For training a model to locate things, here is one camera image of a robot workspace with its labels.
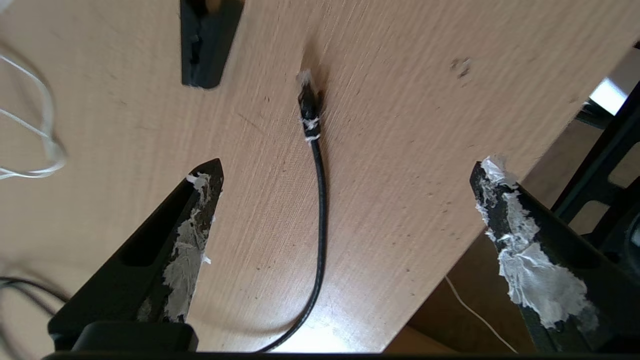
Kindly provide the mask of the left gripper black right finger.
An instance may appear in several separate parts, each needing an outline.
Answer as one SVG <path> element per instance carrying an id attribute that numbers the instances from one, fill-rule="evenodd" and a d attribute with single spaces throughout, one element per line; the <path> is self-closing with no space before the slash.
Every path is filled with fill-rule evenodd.
<path id="1" fill-rule="evenodd" d="M 538 352 L 638 353 L 638 282 L 531 196 L 501 159 L 476 162 L 470 186 Z"/>

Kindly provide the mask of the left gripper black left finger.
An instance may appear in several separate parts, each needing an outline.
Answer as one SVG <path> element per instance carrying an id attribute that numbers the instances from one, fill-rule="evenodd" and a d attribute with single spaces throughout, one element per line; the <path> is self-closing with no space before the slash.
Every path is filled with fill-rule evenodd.
<path id="1" fill-rule="evenodd" d="M 218 158 L 188 173 L 48 322 L 57 351 L 194 351 L 186 323 L 224 173 Z"/>

